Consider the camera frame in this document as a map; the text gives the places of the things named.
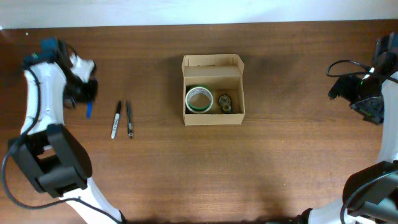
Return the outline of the blue gel pen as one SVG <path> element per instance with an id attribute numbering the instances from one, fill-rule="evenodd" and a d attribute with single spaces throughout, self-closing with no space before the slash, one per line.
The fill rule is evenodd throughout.
<path id="1" fill-rule="evenodd" d="M 86 109 L 86 118 L 87 119 L 91 118 L 92 111 L 93 111 L 93 103 L 89 102 L 89 103 L 87 103 L 87 109 Z"/>

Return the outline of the black white Sharpie marker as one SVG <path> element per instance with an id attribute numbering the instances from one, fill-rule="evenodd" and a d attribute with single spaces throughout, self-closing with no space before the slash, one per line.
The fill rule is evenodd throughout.
<path id="1" fill-rule="evenodd" d="M 120 117 L 120 113 L 121 113 L 121 107 L 122 107 L 122 102 L 118 101 L 118 105 L 116 107 L 116 112 L 115 112 L 114 121 L 113 121 L 113 127 L 112 127 L 112 131 L 111 131 L 111 139 L 114 139 L 116 137 L 116 133 L 118 130 L 119 117 Z"/>

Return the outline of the black clear gel pen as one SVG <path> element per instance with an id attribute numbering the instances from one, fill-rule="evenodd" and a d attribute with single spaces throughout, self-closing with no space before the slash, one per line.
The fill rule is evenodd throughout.
<path id="1" fill-rule="evenodd" d="M 131 118 L 131 104 L 130 102 L 127 100 L 126 101 L 126 113 L 127 113 L 127 133 L 129 135 L 130 139 L 134 138 L 134 130 L 133 130 L 133 124 L 132 124 L 132 118 Z"/>

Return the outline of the brown cardboard box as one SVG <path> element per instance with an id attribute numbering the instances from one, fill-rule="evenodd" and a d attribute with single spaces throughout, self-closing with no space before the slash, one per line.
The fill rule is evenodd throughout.
<path id="1" fill-rule="evenodd" d="M 186 126 L 235 125 L 246 109 L 244 62 L 237 54 L 185 55 L 182 60 L 183 120 Z M 233 112 L 225 114 L 218 103 L 231 98 Z"/>

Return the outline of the yellow black utility knife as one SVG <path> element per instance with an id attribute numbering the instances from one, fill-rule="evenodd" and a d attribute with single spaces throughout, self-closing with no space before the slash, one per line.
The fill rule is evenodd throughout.
<path id="1" fill-rule="evenodd" d="M 231 98 L 228 95 L 221 95 L 218 100 L 222 113 L 231 114 L 233 112 Z"/>

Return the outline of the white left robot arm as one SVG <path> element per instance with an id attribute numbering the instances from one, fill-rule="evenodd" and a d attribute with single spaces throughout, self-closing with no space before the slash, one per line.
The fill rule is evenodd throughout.
<path id="1" fill-rule="evenodd" d="M 56 37 L 41 40 L 40 52 L 26 56 L 22 70 L 27 82 L 27 111 L 19 137 L 8 142 L 1 165 L 1 182 L 9 199 L 30 210 L 61 203 L 71 206 L 87 223 L 125 223 L 96 186 L 85 148 L 65 127 L 63 111 L 77 103 L 94 102 L 98 92 L 96 64 Z M 13 159 L 38 193 L 54 202 L 28 205 L 11 193 L 6 165 Z"/>

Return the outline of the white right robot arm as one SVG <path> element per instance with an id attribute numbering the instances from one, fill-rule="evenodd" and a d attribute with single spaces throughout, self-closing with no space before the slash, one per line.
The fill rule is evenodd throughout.
<path id="1" fill-rule="evenodd" d="M 288 223 L 397 223 L 397 33 L 377 39 L 372 64 L 336 75 L 328 96 L 340 96 L 364 120 L 383 125 L 376 163 L 351 175 L 342 198 L 308 208 Z"/>

